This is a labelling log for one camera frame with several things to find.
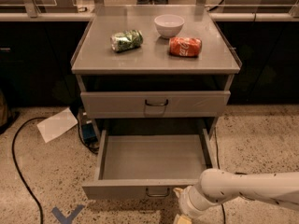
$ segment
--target green soda can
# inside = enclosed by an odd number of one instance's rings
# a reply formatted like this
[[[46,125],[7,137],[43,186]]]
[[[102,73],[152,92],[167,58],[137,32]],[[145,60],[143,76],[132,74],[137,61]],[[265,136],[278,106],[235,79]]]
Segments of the green soda can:
[[[111,36],[111,47],[116,52],[122,52],[128,49],[139,48],[143,43],[143,37],[140,31],[130,30],[122,33],[116,33]]]

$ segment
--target can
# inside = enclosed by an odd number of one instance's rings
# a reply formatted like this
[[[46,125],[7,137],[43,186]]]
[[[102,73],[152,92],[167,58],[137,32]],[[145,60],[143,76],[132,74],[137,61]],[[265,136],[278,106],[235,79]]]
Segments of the can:
[[[141,31],[129,30],[111,36],[111,47],[116,52],[139,48],[143,43]]]
[[[172,37],[169,39],[169,53],[176,56],[196,57],[202,47],[199,38]]]

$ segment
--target blue cross mark on floor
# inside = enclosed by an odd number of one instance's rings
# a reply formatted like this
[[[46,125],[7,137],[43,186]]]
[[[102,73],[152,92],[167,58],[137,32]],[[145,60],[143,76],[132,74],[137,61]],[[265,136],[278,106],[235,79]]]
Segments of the blue cross mark on floor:
[[[55,217],[59,220],[61,224],[72,224],[73,219],[76,218],[76,216],[83,208],[84,205],[78,205],[76,209],[68,217],[65,217],[57,207],[53,208],[52,213],[55,215]]]

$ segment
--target floor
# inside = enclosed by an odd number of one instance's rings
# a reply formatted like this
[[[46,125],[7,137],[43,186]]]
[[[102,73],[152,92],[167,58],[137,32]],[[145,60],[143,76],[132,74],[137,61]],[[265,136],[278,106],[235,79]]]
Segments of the floor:
[[[20,117],[0,135],[0,223],[39,223],[37,205],[13,164],[12,141],[26,120],[50,117],[64,109],[18,108]],[[41,120],[24,126],[15,151],[23,176],[43,207],[45,224],[173,223],[178,212],[176,199],[88,200],[81,185],[93,180],[96,156],[80,143],[77,127],[46,144],[36,127]],[[217,124],[221,169],[247,174],[298,172],[298,130],[298,105],[228,105]],[[226,223],[299,223],[299,212],[242,198],[224,208]],[[194,223],[221,224],[222,211],[210,208]]]

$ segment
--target black cabinet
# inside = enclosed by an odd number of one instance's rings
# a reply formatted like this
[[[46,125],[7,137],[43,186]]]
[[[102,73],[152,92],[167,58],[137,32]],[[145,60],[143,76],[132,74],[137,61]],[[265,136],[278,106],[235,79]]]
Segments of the black cabinet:
[[[0,87],[10,106],[70,105],[70,60],[87,22],[0,22]]]
[[[217,24],[243,63],[230,104],[299,102],[299,22]]]

